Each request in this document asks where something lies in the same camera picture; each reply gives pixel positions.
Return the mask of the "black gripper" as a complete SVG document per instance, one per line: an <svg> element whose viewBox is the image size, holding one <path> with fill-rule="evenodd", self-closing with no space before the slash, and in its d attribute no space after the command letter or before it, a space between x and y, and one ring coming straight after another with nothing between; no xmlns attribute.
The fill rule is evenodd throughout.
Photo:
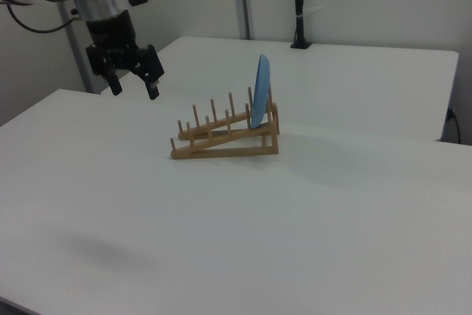
<svg viewBox="0 0 472 315"><path fill-rule="evenodd" d="M136 33L127 10L117 16L100 21L87 21L93 44L86 48L91 70L102 76L113 95L122 92L116 74L118 69L131 69L145 83L148 96L159 96L157 85L164 75L164 68L153 45L141 47L136 44Z"/></svg>

